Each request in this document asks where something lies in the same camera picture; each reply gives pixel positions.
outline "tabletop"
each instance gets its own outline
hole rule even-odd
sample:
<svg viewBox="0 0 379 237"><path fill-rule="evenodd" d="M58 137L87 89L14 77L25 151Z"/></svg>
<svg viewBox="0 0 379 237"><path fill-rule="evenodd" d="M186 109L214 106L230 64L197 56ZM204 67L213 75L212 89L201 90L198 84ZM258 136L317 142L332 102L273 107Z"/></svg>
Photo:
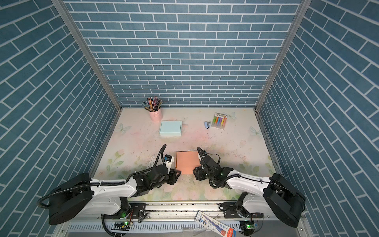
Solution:
<svg viewBox="0 0 379 237"><path fill-rule="evenodd" d="M271 176L275 172L253 109L166 108L162 113L164 121L182 121L180 137L161 137L161 123L152 122L144 109L123 109L94 178L124 179L130 173L149 168L164 144L167 144L164 155L196 151L199 146L218 154L221 167L255 176ZM205 128L204 121L211 121L215 113L228 115L225 130ZM237 200L239 193L227 188L213 189L208 180L197 181L193 174L187 174L181 175L174 185L164 184L146 195L128 200Z"/></svg>

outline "brick wall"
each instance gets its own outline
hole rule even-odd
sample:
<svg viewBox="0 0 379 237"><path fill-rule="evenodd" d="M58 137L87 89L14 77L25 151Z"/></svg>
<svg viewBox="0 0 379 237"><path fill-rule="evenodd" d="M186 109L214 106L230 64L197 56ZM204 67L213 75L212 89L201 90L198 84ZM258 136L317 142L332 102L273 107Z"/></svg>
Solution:
<svg viewBox="0 0 379 237"><path fill-rule="evenodd" d="M379 1L313 0L262 107L315 236L379 236Z"/></svg>
<svg viewBox="0 0 379 237"><path fill-rule="evenodd" d="M253 107L300 0L65 1L124 107Z"/></svg>
<svg viewBox="0 0 379 237"><path fill-rule="evenodd" d="M50 0L0 1L0 236L53 233L36 201L89 171L115 114Z"/></svg>

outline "pencil box package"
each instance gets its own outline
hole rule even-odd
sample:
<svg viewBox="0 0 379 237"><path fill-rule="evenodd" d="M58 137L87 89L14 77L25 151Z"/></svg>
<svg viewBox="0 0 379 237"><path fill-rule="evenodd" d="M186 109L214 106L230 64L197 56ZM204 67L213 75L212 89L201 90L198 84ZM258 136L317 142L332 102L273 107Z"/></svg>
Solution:
<svg viewBox="0 0 379 237"><path fill-rule="evenodd" d="M215 113L215 116L212 121L212 127L216 127L218 129L225 129L227 115L223 115L221 113Z"/></svg>

